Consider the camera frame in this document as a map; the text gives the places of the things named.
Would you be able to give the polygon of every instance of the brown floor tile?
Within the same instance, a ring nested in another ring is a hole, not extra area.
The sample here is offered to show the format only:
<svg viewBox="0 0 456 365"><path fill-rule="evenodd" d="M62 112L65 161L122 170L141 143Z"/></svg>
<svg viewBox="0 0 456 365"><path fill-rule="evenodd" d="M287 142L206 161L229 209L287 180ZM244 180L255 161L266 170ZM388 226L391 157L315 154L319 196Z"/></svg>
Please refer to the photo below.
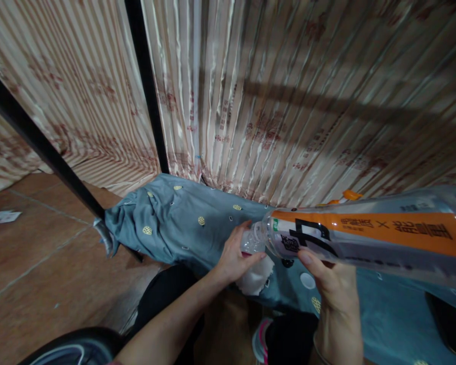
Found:
<svg viewBox="0 0 456 365"><path fill-rule="evenodd" d="M254 365L246 298L224 291L209 306L205 325L195 345L199 365Z"/></svg>
<svg viewBox="0 0 456 365"><path fill-rule="evenodd" d="M15 222L0 224L0 290L86 227L39 203L3 193L14 197L5 207L22 214Z"/></svg>
<svg viewBox="0 0 456 365"><path fill-rule="evenodd" d="M87 182L85 185L105 209L115 206L122 199L107 189L97 188ZM92 223L94 220L93 214L64 184L58 184L44 192L35 193L32 197L85 222Z"/></svg>
<svg viewBox="0 0 456 365"><path fill-rule="evenodd" d="M27 175L21 181L12 185L10 189L20 194L31 196L32 194L50 188L56 184L59 184L60 182L61 180L53 174L46 174L43 172L32 173Z"/></svg>
<svg viewBox="0 0 456 365"><path fill-rule="evenodd" d="M0 296L0 364L82 327L122 328L161 264L126 269L127 252L107 259L98 240L89 228Z"/></svg>
<svg viewBox="0 0 456 365"><path fill-rule="evenodd" d="M7 190L0 192L0 211L1 210L14 210L19 211L19 207L25 203L25 199L11 193Z"/></svg>

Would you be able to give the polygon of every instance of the striped curtain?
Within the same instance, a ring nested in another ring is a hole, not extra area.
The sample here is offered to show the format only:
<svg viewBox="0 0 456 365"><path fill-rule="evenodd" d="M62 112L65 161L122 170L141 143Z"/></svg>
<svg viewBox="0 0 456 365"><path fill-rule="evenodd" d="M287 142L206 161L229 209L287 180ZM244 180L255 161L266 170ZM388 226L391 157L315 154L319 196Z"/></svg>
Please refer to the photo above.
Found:
<svg viewBox="0 0 456 365"><path fill-rule="evenodd" d="M456 1L144 1L171 173L277 206L456 184Z"/></svg>
<svg viewBox="0 0 456 365"><path fill-rule="evenodd" d="M0 1L0 79L81 179L123 196L160 172L123 0ZM0 190L37 168L0 117Z"/></svg>

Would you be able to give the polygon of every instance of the pink shoe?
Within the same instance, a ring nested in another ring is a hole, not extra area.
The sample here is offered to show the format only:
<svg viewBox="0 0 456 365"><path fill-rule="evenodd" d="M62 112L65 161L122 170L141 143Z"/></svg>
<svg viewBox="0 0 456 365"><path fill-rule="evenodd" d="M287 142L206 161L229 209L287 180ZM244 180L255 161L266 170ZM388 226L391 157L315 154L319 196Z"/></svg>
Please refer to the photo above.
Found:
<svg viewBox="0 0 456 365"><path fill-rule="evenodd" d="M265 343L265 333L272 322L273 320L270 318L263 318L252 337L253 354L258 362L262 364L268 364L267 356L269 351L267 349L267 344Z"/></svg>

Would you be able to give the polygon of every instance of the person's left hand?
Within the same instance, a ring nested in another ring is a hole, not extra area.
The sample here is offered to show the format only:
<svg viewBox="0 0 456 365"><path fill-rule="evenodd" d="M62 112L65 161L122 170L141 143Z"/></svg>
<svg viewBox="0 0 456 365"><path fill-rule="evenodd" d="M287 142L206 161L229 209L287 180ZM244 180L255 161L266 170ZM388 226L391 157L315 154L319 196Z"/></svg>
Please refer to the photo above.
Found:
<svg viewBox="0 0 456 365"><path fill-rule="evenodd" d="M265 252L257 252L248 257L242 256L241 243L243 232L250 227L251 223L252 221L246 221L236 226L224 244L221 258L213 269L213 273L223 285L237 281L248 269L267 256Z"/></svg>

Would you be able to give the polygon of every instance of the black tire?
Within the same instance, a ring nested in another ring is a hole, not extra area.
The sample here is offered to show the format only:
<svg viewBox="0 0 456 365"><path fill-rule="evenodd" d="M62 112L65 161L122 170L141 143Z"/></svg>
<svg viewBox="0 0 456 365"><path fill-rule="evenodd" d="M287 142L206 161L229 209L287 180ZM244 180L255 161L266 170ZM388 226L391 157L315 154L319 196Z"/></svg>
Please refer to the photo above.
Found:
<svg viewBox="0 0 456 365"><path fill-rule="evenodd" d="M77 365L82 353L82 365L104 365L112 361L123 346L123 337L109 328L82 328L49 342L18 365Z"/></svg>

